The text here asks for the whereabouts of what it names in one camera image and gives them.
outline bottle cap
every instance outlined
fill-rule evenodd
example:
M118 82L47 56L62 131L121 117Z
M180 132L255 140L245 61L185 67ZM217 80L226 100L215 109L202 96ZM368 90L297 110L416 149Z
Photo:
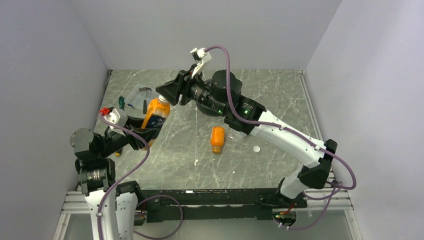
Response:
M162 95L159 95L159 97L157 99L159 100L159 102L161 102L163 104L169 104L169 102L167 101L167 99L164 96L162 96Z
M253 147L253 152L255 152L255 153L259 153L260 150L261 150L261 148L259 146Z
M212 146L212 153L220 154L221 153L221 147L220 146Z

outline white wall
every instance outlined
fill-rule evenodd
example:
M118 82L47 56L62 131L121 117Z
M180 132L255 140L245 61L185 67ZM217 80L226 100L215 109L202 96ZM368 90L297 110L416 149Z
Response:
M356 173L366 240L423 238L423 63L422 0L344 0L306 69L323 135Z
M72 2L109 69L186 69L215 44L233 68L305 69L341 0ZM225 67L216 52L210 67Z
M70 0L0 3L0 238L52 239L107 69Z

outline orange juice bottle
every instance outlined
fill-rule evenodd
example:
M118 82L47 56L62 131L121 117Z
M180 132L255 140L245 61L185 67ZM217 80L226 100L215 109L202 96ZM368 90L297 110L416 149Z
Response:
M225 129L222 126L214 126L210 135L210 145L212 145L212 153L220 154L224 145Z
M153 99L148 104L146 116L141 124L141 128L148 129L162 126L170 115L170 112L170 103L162 95L159 95L159 97Z

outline screwdriver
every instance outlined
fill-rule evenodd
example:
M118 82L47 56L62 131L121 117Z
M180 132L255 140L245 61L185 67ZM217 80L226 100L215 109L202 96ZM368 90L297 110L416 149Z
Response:
M124 97L123 96L120 96L118 98L118 103L119 103L119 108L122 109L122 110L124 110L124 108L125 108L125 100L124 100ZM118 151L115 152L115 156L119 157L122 154L122 150L123 150L123 147L121 147L121 149L119 149Z

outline hammer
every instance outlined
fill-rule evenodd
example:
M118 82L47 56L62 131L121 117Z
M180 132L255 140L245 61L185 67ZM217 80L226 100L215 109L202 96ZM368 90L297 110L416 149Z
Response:
M144 101L143 101L143 114L147 113L147 101L146 101L146 92L147 90L152 90L150 87L139 87L138 91L144 91Z

